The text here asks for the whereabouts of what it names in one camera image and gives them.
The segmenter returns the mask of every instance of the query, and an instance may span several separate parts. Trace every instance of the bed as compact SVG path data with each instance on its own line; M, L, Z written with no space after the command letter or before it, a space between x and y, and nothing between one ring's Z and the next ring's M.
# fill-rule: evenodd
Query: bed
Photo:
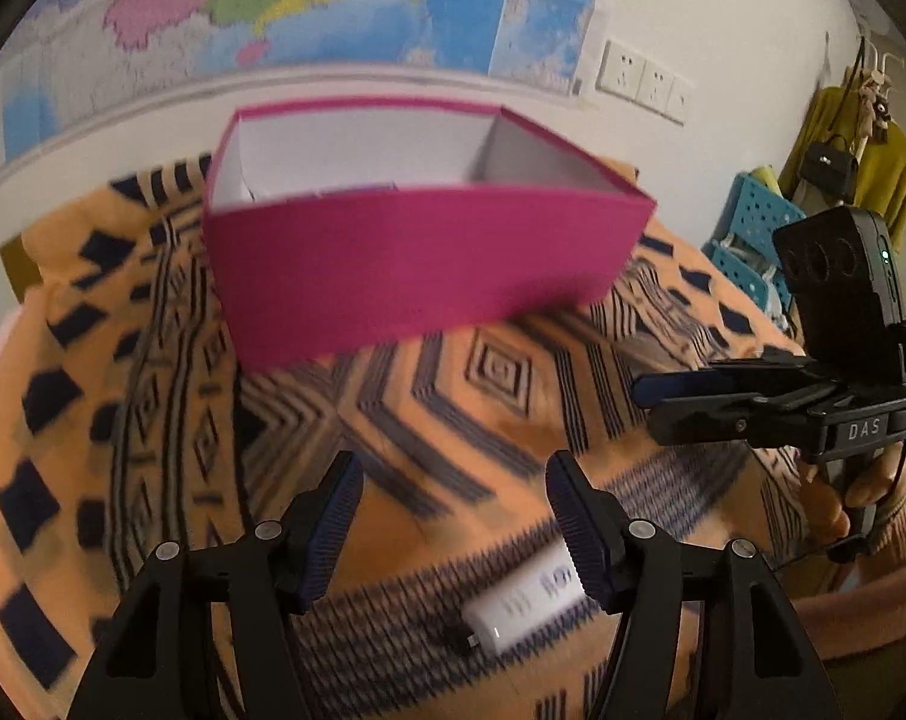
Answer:
M112 181L32 225L42 273L0 343L0 687L66 717L149 552L234 541L360 453L364 498L329 594L295 627L330 717L584 716L616 619L586 601L503 656L455 655L465 600L557 538L546 458L676 538L803 548L790 450L657 447L637 375L796 350L690 245L651 221L605 298L247 375L200 235L208 156ZM227 717L242 717L214 610ZM682 618L673 703L687 693Z

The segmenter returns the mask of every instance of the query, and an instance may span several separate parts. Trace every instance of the finger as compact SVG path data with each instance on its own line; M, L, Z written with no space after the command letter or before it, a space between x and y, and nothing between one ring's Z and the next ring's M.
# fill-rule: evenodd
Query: finger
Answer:
M843 514L840 493L821 479L800 484L800 504L810 528L829 528Z
M797 473L800 474L800 480L802 482L812 482L816 477L818 470L819 469L816 466L810 466L810 464L797 459Z
M845 502L850 509L860 509L877 503L890 492L893 488L893 479L896 478L902 447L902 443L887 446L882 454L869 464L869 468L854 480L845 495Z
M810 525L810 533L813 538L820 544L832 544L834 541L840 541L850 535L850 518L847 513L840 509L840 517L837 517L829 525Z

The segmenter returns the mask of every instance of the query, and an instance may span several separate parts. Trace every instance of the black handbag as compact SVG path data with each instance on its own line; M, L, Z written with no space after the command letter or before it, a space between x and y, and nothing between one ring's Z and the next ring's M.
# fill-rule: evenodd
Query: black handbag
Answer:
M853 88L853 81L858 76L866 60L866 52L866 39L861 37L860 49L856 52L853 71L847 79L847 87L843 90L843 98L840 99L840 105L836 109L836 113L833 114L833 121L829 123L830 133L833 133L833 128L836 127L840 112L843 111L843 106L847 103L850 89ZM843 151L831 145L837 138L844 143L845 148ZM833 197L844 202L853 202L856 196L856 175L859 172L859 167L860 164L856 161L856 157L850 153L850 144L847 143L847 139L842 135L833 133L826 138L826 141L810 143L807 146L803 161L800 164L800 178L809 181L826 197Z
M845 143L842 135L833 135L826 143L810 143L800 165L800 178L809 181L826 197L853 202L860 164L848 146L843 151L831 146L837 138Z

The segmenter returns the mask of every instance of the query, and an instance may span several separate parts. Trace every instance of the yellow coat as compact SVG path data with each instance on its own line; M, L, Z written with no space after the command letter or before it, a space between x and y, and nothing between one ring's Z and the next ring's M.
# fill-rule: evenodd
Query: yellow coat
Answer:
M827 128L842 98L843 89L836 86L820 90L813 98L800 130L800 137L797 137L793 151L779 175L779 186L784 196L792 199L797 191L803 155L810 143L824 141L830 134ZM851 91L837 119L835 132L846 138L847 143L851 143L854 138L853 127L859 104L859 95L855 90ZM839 138L833 144L836 148L843 148ZM903 230L906 228L906 136L895 122L890 122L887 143L871 140L867 144L856 178L854 204L858 208L866 208L882 215L890 229L893 247L899 250Z

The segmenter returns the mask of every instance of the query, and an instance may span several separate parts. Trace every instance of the white wall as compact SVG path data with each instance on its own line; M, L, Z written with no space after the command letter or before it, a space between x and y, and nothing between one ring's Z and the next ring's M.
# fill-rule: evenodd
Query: white wall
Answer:
M354 66L231 76L109 112L5 167L0 242L106 178L212 148L239 104L412 91L504 101L589 151L633 162L643 188L661 204L659 217L701 245L735 173L766 163L779 169L785 160L824 64L827 32L833 75L842 76L855 54L853 11L848 0L601 2L610 9L611 36L696 86L686 127L593 90L561 100L456 74L413 77L409 69ZM13 305L0 263L0 319Z

